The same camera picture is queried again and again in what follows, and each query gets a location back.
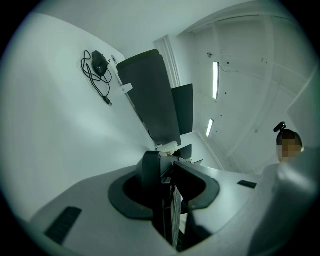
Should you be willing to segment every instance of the circular cutout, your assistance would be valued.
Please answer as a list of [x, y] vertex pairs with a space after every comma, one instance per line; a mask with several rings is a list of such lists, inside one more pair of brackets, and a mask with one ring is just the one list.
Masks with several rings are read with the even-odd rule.
[[111, 55], [111, 58], [112, 58], [112, 60], [113, 60], [113, 62], [114, 62], [115, 64], [118, 64], [115, 56]]

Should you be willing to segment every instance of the ceiling light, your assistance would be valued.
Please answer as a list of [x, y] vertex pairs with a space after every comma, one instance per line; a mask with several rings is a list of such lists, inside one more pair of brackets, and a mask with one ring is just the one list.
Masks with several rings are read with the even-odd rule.
[[213, 63], [213, 95], [212, 97], [218, 99], [218, 88], [219, 88], [219, 62]]
[[214, 121], [212, 119], [209, 120], [208, 130], [206, 130], [206, 136], [209, 137], [211, 133], [212, 125], [214, 124]]

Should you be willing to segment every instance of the computer mouse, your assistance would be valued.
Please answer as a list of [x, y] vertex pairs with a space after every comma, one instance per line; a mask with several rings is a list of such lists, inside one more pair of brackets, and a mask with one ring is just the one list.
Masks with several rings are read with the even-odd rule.
[[103, 54], [101, 54], [100, 52], [98, 52], [97, 50], [95, 50], [92, 53], [92, 68], [94, 70], [94, 72], [102, 77], [108, 69], [108, 62], [105, 58], [105, 56]]

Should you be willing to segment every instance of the black hair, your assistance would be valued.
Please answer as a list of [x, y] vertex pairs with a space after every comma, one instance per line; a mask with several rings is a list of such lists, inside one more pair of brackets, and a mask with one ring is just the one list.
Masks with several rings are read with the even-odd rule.
[[276, 137], [276, 144], [277, 145], [282, 145], [282, 140], [283, 139], [296, 139], [298, 143], [300, 143], [301, 147], [303, 146], [302, 145], [302, 140], [299, 136], [298, 133], [296, 133], [295, 131], [293, 130], [289, 130], [289, 129], [282, 129], [278, 136]]

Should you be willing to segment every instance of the fluorescent light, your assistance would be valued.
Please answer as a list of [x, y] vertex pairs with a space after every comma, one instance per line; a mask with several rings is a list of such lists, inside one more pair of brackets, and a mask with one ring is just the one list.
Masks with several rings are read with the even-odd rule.
[[213, 95], [214, 99], [218, 99], [218, 87], [219, 87], [219, 62], [213, 63]]
[[214, 121], [212, 119], [209, 120], [208, 130], [206, 130], [206, 136], [209, 137], [212, 125], [214, 124]]

